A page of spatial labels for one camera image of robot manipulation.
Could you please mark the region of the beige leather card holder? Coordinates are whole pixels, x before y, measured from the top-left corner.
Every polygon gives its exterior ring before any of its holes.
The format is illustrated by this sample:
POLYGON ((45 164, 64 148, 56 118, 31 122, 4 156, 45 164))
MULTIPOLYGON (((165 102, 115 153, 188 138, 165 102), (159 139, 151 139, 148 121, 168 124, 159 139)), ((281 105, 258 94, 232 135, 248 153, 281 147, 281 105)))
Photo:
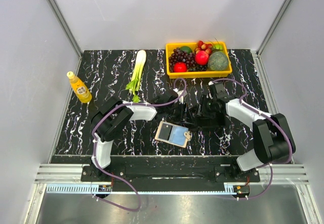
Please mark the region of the beige leather card holder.
POLYGON ((168 123, 165 121, 161 121, 157 128, 156 135, 155 135, 154 139, 157 141, 165 142, 167 144, 185 148, 187 143, 191 140, 191 138, 192 138, 192 134, 188 128, 174 125, 174 124, 171 124, 171 123, 168 123), (171 133, 171 137, 170 137, 169 141, 161 140, 158 138, 162 123, 173 125, 173 129, 172 129, 172 133, 171 133))

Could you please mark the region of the black credit card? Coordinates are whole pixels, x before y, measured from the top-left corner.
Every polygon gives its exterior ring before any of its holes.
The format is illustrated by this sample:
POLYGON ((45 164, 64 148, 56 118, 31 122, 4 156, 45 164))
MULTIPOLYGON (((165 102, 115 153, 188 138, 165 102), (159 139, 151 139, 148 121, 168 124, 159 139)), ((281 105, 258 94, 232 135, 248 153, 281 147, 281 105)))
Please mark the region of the black credit card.
POLYGON ((169 141, 172 133, 173 125, 162 123, 158 138, 169 141))

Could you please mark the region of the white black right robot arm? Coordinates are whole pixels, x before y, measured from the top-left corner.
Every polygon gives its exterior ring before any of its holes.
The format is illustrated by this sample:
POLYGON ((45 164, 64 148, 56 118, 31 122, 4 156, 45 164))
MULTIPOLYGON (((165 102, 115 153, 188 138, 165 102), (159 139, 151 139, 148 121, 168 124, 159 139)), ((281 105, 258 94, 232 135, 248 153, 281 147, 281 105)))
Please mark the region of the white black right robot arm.
POLYGON ((296 146, 283 114, 271 115, 229 95, 220 80, 209 82, 210 95, 202 95, 193 111, 198 130, 224 127, 225 118, 232 117, 248 126, 253 133, 254 148, 239 156, 225 171, 236 181, 244 180, 257 167, 270 163, 288 163, 296 146))

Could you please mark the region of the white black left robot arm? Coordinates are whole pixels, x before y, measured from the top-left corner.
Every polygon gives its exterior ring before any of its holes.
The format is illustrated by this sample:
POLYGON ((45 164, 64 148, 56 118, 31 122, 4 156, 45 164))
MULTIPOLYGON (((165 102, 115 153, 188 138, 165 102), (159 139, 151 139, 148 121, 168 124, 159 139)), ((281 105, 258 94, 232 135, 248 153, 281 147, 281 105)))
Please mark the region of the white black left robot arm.
POLYGON ((94 151, 92 163, 95 165, 92 175, 99 181, 109 177, 111 149, 113 141, 122 133, 129 121, 152 121, 160 115, 174 116, 180 119, 187 106, 183 101, 186 93, 172 91, 171 95, 157 97, 153 104, 122 101, 111 97, 104 109, 99 110, 92 118, 92 136, 94 151))

